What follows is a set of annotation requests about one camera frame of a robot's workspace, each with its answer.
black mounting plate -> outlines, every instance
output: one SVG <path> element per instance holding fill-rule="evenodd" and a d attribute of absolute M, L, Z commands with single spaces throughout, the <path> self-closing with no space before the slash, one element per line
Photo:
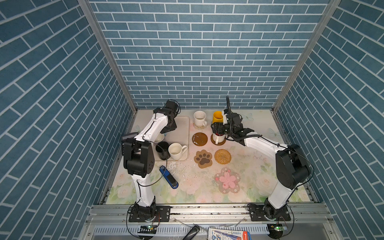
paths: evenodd
<path fill-rule="evenodd" d="M 270 219 L 265 217 L 263 208 L 264 208 L 264 205 L 248 204 L 247 210 L 249 211 L 249 214 L 251 216 L 251 221 L 253 222 L 270 221 Z M 281 221 L 291 220 L 291 216 L 289 215 L 288 208 L 286 205 L 283 207 L 281 211 L 280 220 Z"/>
<path fill-rule="evenodd" d="M 169 222 L 170 206 L 156 206 L 154 224 L 159 222 L 159 216 L 161 222 Z M 129 222 L 145 222 L 146 219 L 139 217 L 138 212 L 132 211 L 129 215 Z"/>

yellow mug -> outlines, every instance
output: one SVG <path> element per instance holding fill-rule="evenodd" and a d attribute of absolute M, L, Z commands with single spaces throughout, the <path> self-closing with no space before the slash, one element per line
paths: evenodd
<path fill-rule="evenodd" d="M 223 122 L 223 115 L 221 114 L 221 111 L 214 112 L 212 123 L 214 122 Z"/>

black mug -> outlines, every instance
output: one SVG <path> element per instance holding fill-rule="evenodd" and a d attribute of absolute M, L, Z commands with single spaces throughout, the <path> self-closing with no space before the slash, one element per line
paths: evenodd
<path fill-rule="evenodd" d="M 158 153 L 159 155 L 159 158 L 161 160 L 167 160 L 170 158 L 170 154 L 169 154 L 169 151 L 168 151 L 168 147 L 169 147 L 169 143 L 167 142 L 159 142 L 157 145 L 156 145 L 156 152 Z"/>

blue brick wall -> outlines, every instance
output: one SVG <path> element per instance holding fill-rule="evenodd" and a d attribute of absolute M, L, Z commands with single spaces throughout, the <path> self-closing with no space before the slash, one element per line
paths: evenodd
<path fill-rule="evenodd" d="M 345 239 L 383 239 L 383 12 L 342 0 L 278 109 Z"/>
<path fill-rule="evenodd" d="M 271 108 L 328 0 L 91 0 L 139 108 Z"/>
<path fill-rule="evenodd" d="M 0 1 L 0 239 L 72 239 L 132 115 L 77 0 Z"/>

table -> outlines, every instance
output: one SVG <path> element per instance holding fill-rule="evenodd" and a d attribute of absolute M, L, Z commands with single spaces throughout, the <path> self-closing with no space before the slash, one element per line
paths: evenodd
<path fill-rule="evenodd" d="M 204 110 L 207 121 L 212 122 L 213 113 L 217 110 Z M 180 116 L 188 116 L 190 121 L 189 157 L 185 161 L 169 161 L 167 169 L 178 181 L 179 187 L 172 189 L 165 179 L 161 179 L 152 186 L 158 204 L 187 204 L 187 203 L 242 203 L 264 202 L 277 183 L 276 165 L 274 159 L 269 159 L 263 153 L 242 146 L 237 142 L 226 141 L 222 146 L 216 146 L 210 141 L 212 130 L 207 126 L 203 130 L 193 127 L 193 113 L 196 110 L 182 110 Z M 243 116 L 243 126 L 255 130 L 258 134 L 277 142 L 283 142 L 275 121 L 269 110 L 234 110 Z M 152 110 L 139 110 L 133 124 L 132 132 L 139 132 L 151 119 Z M 207 135 L 208 142 L 205 146 L 198 147 L 192 143 L 192 136 L 197 132 Z M 232 160 L 226 165 L 217 163 L 212 158 L 210 167 L 201 169 L 194 161 L 197 151 L 206 150 L 212 154 L 218 149 L 226 149 L 231 153 Z M 151 172 L 151 181 L 156 181 L 161 173 L 158 170 L 165 161 L 156 161 Z M 228 167 L 241 176 L 239 181 L 240 191 L 222 194 L 214 180 L 214 175 L 223 167 Z M 110 189 L 106 204 L 133 204 L 136 192 L 132 177 L 124 169 L 122 161 Z M 303 186 L 290 198 L 291 202 L 308 202 L 309 196 Z"/>

